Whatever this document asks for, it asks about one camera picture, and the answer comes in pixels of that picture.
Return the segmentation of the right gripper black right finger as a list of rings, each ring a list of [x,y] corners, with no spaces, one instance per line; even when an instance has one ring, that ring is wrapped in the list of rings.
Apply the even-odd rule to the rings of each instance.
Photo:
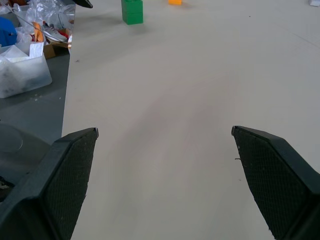
[[[320,175],[283,138],[235,125],[245,178],[276,240],[320,238]]]

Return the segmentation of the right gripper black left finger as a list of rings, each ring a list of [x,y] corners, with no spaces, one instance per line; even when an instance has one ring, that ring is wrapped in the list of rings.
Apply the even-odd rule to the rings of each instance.
[[[2,240],[69,240],[86,198],[99,132],[56,140],[0,204]]]

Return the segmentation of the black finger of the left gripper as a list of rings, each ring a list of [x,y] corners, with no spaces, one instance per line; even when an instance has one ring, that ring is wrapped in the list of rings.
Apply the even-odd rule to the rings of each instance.
[[[88,9],[92,9],[93,5],[90,2],[90,0],[72,0],[76,5],[84,7],[84,8],[88,8]]]

